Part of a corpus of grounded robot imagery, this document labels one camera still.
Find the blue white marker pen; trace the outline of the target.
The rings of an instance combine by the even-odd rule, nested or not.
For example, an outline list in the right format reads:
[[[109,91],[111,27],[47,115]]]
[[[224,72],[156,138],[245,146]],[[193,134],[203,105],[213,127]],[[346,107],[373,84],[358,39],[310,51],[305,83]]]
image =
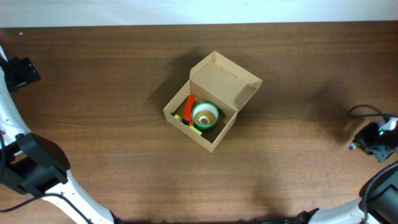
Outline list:
[[[377,138],[381,124],[380,121],[367,124],[354,136],[352,143],[349,145],[349,149],[354,150],[357,147],[364,149],[369,144],[369,141],[373,141]]]

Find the yellow highlighter marker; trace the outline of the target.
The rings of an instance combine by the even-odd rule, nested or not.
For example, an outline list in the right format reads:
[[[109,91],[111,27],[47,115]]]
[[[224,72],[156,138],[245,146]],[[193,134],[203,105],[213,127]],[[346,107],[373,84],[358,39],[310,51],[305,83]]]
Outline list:
[[[177,120],[179,120],[180,122],[183,122],[183,118],[180,117],[180,116],[177,115],[177,114],[174,115],[174,118],[177,119]],[[191,130],[192,130],[193,132],[195,132],[197,135],[199,135],[199,136],[202,135],[202,132],[199,131],[196,127],[194,127],[194,125],[188,123],[187,126],[188,126],[189,129],[191,129]]]

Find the red utility knife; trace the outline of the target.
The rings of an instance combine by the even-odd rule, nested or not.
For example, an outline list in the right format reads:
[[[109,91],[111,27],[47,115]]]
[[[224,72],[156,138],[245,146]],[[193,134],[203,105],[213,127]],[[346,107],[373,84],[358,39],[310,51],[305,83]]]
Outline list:
[[[189,95],[187,98],[187,103],[185,105],[183,117],[182,117],[182,122],[183,124],[187,126],[192,126],[193,125],[193,118],[192,118],[192,111],[194,108],[195,104],[195,96],[194,95]]]

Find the green tape roll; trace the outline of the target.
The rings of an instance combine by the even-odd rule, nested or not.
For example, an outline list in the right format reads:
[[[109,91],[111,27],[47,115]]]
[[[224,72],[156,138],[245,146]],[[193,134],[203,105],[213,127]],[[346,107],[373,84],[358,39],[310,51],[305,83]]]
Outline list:
[[[214,104],[203,102],[193,108],[192,118],[199,131],[211,131],[218,124],[220,112]]]

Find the small yellow tape roll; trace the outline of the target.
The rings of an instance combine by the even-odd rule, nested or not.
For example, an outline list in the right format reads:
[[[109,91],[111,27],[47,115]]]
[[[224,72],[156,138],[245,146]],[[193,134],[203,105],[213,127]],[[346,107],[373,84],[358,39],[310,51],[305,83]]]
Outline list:
[[[216,115],[210,110],[201,110],[195,114],[194,118],[200,126],[210,126],[216,121]]]

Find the cardboard box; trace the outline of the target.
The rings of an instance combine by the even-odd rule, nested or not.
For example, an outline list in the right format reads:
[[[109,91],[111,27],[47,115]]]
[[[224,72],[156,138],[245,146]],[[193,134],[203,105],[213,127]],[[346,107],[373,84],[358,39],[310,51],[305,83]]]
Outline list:
[[[261,84],[260,78],[214,51],[191,68],[188,81],[173,96],[163,112],[170,124],[212,152]],[[189,95],[195,96],[194,107],[199,103],[209,102],[220,112],[215,128],[211,131],[201,131],[201,136],[174,118],[175,114],[183,117]]]

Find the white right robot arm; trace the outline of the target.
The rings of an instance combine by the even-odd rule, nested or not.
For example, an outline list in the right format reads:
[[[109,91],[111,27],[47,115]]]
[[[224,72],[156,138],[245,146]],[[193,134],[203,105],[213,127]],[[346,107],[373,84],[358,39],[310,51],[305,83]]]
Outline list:
[[[386,161],[397,153],[397,118],[369,123],[353,139],[350,149]],[[302,212],[292,223],[397,223],[397,162],[380,170],[361,189],[359,197],[331,209]]]

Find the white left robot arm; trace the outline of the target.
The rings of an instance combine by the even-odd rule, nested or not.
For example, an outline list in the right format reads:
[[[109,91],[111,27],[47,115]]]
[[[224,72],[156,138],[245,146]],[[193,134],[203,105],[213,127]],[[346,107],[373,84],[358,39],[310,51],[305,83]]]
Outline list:
[[[8,59],[1,53],[1,183],[21,195],[32,196],[6,212],[42,199],[75,223],[122,223],[78,184],[63,150],[33,133],[19,114],[10,93],[39,80],[29,58]]]

